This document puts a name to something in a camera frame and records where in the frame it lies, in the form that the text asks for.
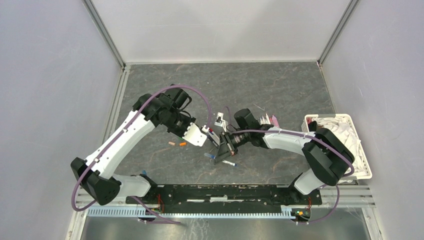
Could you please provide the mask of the clear capped blue marker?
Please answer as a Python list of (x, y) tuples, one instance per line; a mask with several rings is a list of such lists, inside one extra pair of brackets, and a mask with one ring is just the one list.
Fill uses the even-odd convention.
[(233, 167), (237, 167), (238, 165), (234, 162), (231, 161), (227, 161), (227, 160), (223, 160), (222, 163), (233, 166)]

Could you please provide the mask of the light blue capped pen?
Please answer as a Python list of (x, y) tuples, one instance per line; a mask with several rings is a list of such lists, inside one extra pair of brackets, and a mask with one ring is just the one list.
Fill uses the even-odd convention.
[(261, 125), (271, 125), (272, 124), (272, 121), (270, 120), (267, 113), (259, 118), (259, 122), (260, 122)]

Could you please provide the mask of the pink highlighter pen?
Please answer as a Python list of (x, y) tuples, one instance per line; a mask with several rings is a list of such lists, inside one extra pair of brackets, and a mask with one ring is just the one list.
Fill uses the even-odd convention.
[(277, 117), (276, 117), (275, 115), (272, 115), (272, 116), (271, 116), (271, 121), (272, 121), (272, 124), (273, 124), (275, 127), (279, 127), (279, 122), (278, 122), (278, 119), (277, 119)]

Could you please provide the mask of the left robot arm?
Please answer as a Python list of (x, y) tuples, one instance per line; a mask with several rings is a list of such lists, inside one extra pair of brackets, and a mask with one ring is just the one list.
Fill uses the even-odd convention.
[(153, 203), (157, 190), (143, 176), (124, 176), (115, 173), (118, 165), (133, 147), (157, 126), (187, 142), (201, 146), (196, 118), (185, 110), (192, 102), (181, 87), (171, 85), (154, 95), (146, 93), (133, 104), (124, 122), (92, 154), (76, 157), (70, 168), (77, 180), (71, 202), (76, 203), (78, 188), (83, 188), (93, 203), (107, 205), (118, 196), (138, 196), (145, 204)]

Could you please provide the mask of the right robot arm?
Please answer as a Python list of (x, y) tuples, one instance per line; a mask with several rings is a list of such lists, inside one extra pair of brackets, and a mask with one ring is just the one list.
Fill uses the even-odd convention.
[(260, 123), (248, 108), (234, 114), (238, 127), (219, 135), (219, 148), (214, 163), (221, 163), (238, 153), (238, 148), (250, 143), (263, 149), (277, 149), (305, 157), (309, 168), (291, 184), (289, 199), (302, 204), (309, 194), (324, 186), (336, 186), (343, 177), (355, 172), (354, 155), (324, 127), (317, 131), (300, 132)]

